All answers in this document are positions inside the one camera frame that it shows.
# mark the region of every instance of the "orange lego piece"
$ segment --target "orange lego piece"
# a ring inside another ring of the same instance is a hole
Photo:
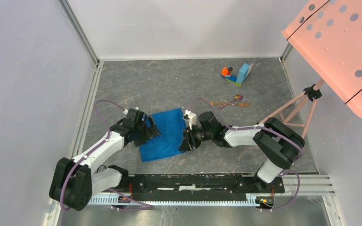
[[[227,77],[228,72],[229,72],[228,69],[227,69],[226,67],[224,67],[224,68],[222,69],[222,71],[221,71],[221,75],[224,76],[224,77]]]

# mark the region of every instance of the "blue cloth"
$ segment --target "blue cloth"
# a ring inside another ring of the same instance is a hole
[[[140,146],[143,162],[183,153],[178,151],[183,139],[183,130],[187,127],[182,116],[180,108],[152,115],[161,135]]]

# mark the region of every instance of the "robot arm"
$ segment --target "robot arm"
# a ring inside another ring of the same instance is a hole
[[[299,155],[299,150],[289,142],[284,139],[275,140],[276,136],[271,131],[287,137],[300,148],[304,146],[302,137],[276,118],[269,118],[264,124],[257,124],[249,129],[226,127],[212,112],[205,112],[199,116],[198,120],[202,126],[200,128],[196,125],[194,113],[186,111],[184,119],[188,128],[184,131],[180,151],[191,151],[207,140],[212,140],[219,147],[259,146],[268,159],[256,172],[255,177],[266,184],[271,183],[281,171],[289,169]]]
[[[65,188],[64,204],[82,210],[90,198],[102,191],[119,185],[122,174],[128,174],[118,168],[111,168],[93,175],[100,165],[118,150],[133,142],[135,146],[146,143],[159,136],[160,132],[151,116],[137,109],[129,109],[125,118],[110,127],[110,136],[104,137],[85,152],[73,159],[62,158],[56,165],[49,196],[60,201],[64,181],[76,162],[83,159],[75,168]]]

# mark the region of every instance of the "tripod stand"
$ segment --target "tripod stand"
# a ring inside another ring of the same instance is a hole
[[[321,78],[316,84],[313,84],[311,87],[305,88],[301,94],[299,94],[297,97],[293,98],[288,103],[284,104],[282,107],[271,113],[265,119],[261,120],[260,123],[264,123],[268,118],[273,117],[276,114],[279,114],[282,122],[285,125],[303,127],[302,138],[304,139],[304,137],[306,136],[307,129],[309,128],[310,121],[312,120],[312,116],[316,108],[317,101],[321,97],[320,88],[324,83],[325,83],[324,79]],[[297,102],[300,99],[302,100],[299,102],[296,108],[286,118],[284,118],[282,110],[291,106],[293,103]],[[291,121],[291,119],[300,111],[300,109],[302,109],[302,107],[309,100],[313,102],[313,105],[312,108],[310,109],[309,115],[307,116],[306,124],[289,123],[289,121]]]

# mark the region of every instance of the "pink board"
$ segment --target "pink board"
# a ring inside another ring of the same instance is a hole
[[[282,34],[362,118],[362,0],[309,0]]]

